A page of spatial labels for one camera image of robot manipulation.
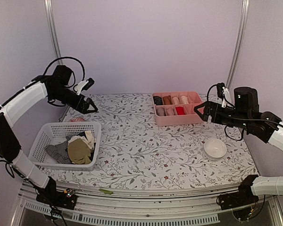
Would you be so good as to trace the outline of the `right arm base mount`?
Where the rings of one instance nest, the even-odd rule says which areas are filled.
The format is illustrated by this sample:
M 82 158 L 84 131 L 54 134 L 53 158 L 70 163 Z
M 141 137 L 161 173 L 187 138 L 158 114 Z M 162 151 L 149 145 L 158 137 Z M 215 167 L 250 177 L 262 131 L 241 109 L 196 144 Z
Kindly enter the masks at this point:
M 216 199 L 217 205 L 221 210 L 227 210 L 258 202 L 259 197 L 251 190 L 256 178 L 258 175 L 248 175 L 238 186 L 237 192 L 220 194 Z

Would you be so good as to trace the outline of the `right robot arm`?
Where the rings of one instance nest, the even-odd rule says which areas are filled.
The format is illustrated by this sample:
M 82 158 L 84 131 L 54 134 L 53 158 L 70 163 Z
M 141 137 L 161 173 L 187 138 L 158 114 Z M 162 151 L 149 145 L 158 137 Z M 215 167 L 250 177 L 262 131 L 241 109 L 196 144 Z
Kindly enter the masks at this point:
M 212 101 L 194 107 L 195 113 L 203 120 L 212 123 L 237 127 L 283 151 L 283 121 L 272 112 L 259 111 L 258 92 L 250 87 L 234 89 L 234 102 L 227 102 L 225 88 L 216 85 L 218 97 L 222 104 Z M 283 176 L 264 177 L 259 175 L 247 176 L 239 185 L 234 201 L 245 205 L 253 196 L 283 195 Z

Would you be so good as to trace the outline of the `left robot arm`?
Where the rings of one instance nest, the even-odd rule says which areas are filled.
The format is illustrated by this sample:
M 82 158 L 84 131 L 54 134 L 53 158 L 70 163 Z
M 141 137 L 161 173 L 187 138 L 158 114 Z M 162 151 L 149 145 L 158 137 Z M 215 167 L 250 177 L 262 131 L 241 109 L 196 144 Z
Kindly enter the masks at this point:
M 58 65 L 52 75 L 37 76 L 0 105 L 0 161 L 23 176 L 24 180 L 43 189 L 42 196 L 50 204 L 57 204 L 61 199 L 59 191 L 52 187 L 55 182 L 23 153 L 12 127 L 22 115 L 43 99 L 47 99 L 50 104 L 58 100 L 82 114 L 97 112 L 94 102 L 81 94 L 94 84 L 94 80 L 83 79 L 70 89 L 68 83 L 72 74 L 69 67 Z

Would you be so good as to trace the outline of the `olive green underwear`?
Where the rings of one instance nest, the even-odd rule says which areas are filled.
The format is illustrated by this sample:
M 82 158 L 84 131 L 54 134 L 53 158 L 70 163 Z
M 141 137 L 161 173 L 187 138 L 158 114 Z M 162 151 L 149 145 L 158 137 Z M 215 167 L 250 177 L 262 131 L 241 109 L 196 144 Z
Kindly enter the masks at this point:
M 81 139 L 68 143 L 68 156 L 74 164 L 90 164 L 93 149 Z

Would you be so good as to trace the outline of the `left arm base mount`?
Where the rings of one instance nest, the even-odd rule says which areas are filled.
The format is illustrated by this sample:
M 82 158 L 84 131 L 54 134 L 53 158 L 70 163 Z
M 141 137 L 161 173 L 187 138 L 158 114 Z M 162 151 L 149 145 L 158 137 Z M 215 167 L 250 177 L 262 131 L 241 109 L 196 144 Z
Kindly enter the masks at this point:
M 57 190 L 55 180 L 49 180 L 45 188 L 36 188 L 38 194 L 36 200 L 53 207 L 60 207 L 68 210 L 74 210 L 78 196 L 76 190 L 66 188 L 63 191 Z

